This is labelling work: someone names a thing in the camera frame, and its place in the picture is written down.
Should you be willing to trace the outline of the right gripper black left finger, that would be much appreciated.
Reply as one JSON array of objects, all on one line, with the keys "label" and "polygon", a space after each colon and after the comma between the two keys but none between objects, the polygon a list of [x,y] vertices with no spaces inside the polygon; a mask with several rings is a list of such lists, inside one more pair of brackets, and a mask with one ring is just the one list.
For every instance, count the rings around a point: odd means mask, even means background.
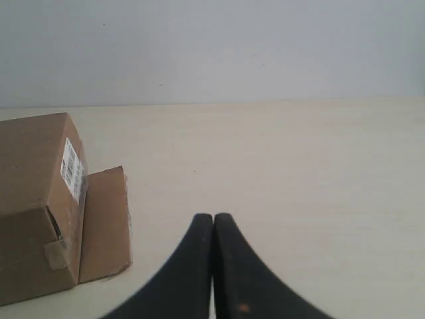
[{"label": "right gripper black left finger", "polygon": [[213,218],[196,214],[158,272],[107,318],[208,318]]}]

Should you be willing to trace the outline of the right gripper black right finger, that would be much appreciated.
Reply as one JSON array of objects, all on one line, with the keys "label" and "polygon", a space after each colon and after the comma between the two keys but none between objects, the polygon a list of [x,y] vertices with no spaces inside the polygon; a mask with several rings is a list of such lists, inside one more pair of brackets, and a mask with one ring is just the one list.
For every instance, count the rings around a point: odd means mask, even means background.
[{"label": "right gripper black right finger", "polygon": [[229,213],[214,217],[213,290],[217,318],[329,317],[266,266]]}]

